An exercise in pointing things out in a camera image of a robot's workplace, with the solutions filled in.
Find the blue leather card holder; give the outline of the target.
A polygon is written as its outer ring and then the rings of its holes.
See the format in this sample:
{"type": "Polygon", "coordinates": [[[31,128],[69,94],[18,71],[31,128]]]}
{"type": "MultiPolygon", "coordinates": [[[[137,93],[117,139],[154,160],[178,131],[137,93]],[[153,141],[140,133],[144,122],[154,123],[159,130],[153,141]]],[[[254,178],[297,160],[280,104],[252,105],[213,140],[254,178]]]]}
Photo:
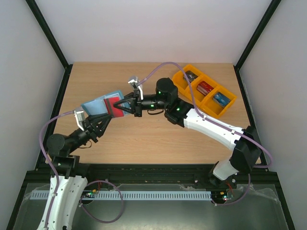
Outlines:
{"type": "Polygon", "coordinates": [[[87,101],[83,104],[81,104],[82,109],[88,114],[88,115],[99,115],[99,114],[106,114],[107,113],[107,107],[104,102],[104,99],[106,98],[113,98],[113,97],[119,97],[120,99],[123,99],[123,93],[121,90],[116,90],[111,93],[102,95],[96,99],[93,99],[91,101],[87,101]]]}

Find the red credit card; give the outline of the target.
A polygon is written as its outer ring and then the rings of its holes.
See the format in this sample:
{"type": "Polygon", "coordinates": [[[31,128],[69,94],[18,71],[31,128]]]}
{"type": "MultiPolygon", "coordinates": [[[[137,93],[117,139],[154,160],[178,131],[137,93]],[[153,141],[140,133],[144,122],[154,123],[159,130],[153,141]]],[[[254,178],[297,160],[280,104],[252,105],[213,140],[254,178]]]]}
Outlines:
{"type": "Polygon", "coordinates": [[[104,99],[104,102],[107,107],[107,111],[113,118],[124,116],[124,112],[122,110],[114,107],[114,103],[118,102],[119,100],[120,100],[119,97],[109,97],[109,98],[104,99]]]}

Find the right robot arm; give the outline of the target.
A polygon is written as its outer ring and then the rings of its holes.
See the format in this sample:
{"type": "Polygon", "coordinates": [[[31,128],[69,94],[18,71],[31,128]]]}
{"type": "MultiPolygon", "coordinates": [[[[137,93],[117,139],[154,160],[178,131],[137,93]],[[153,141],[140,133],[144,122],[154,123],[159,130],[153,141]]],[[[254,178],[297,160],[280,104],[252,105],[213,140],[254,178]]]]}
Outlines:
{"type": "Polygon", "coordinates": [[[252,127],[232,126],[201,113],[194,105],[179,98],[178,88],[169,78],[159,79],[155,94],[148,95],[143,94],[137,80],[132,79],[129,83],[134,91],[115,102],[116,109],[135,117],[141,117],[143,111],[163,110],[170,123],[203,133],[232,151],[229,159],[219,161],[213,167],[209,176],[213,187],[221,187],[233,174],[252,171],[261,152],[252,127]]]}

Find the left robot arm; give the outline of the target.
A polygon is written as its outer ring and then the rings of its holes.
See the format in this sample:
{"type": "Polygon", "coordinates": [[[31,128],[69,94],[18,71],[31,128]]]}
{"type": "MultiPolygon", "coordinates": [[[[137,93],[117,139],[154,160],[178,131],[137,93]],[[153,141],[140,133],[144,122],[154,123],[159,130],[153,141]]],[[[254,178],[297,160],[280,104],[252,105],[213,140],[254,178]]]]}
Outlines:
{"type": "Polygon", "coordinates": [[[39,145],[51,167],[50,189],[45,210],[38,229],[70,230],[80,197],[88,180],[88,165],[79,163],[79,156],[73,156],[88,141],[96,143],[111,121],[109,114],[90,115],[81,124],[83,127],[70,135],[52,134],[43,144],[43,134],[48,127],[44,124],[39,132],[39,145]]]}

